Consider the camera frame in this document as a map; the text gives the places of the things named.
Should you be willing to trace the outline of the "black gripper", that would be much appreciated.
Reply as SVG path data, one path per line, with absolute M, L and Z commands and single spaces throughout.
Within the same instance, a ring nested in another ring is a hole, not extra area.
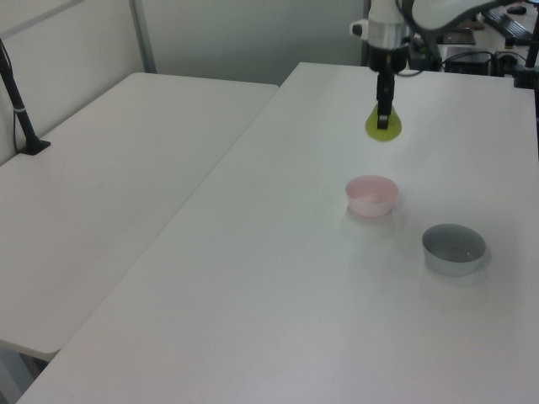
M 369 46 L 369 68 L 378 73 L 376 83 L 378 129 L 386 130 L 389 126 L 395 84 L 393 74 L 403 71 L 407 64 L 407 46 L 393 50 Z

